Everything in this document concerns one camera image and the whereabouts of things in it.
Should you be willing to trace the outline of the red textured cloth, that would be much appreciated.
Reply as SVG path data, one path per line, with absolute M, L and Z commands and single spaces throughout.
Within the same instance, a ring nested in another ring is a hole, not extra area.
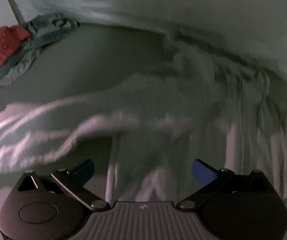
M 0 68 L 32 34 L 21 25 L 0 27 Z

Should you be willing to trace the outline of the light grey zip hoodie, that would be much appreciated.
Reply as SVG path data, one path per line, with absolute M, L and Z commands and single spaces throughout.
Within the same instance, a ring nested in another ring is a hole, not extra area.
M 82 140 L 107 136 L 109 202 L 187 196 L 200 158 L 238 174 L 262 170 L 287 207 L 287 80 L 261 60 L 241 63 L 184 42 L 167 47 L 170 62 L 0 122 L 0 174 L 55 163 Z

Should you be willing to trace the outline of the white carrot print blanket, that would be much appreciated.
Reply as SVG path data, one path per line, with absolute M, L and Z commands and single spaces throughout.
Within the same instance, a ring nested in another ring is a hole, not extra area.
M 14 0 L 30 20 L 64 12 L 80 22 L 211 35 L 239 54 L 262 57 L 287 78 L 287 0 Z

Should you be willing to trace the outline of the blue denim garment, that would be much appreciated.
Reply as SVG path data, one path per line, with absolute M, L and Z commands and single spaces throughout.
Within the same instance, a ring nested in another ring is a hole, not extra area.
M 78 28 L 78 22 L 60 13 L 38 16 L 22 24 L 32 37 L 0 68 L 0 87 L 7 86 L 24 74 L 45 46 L 68 37 Z

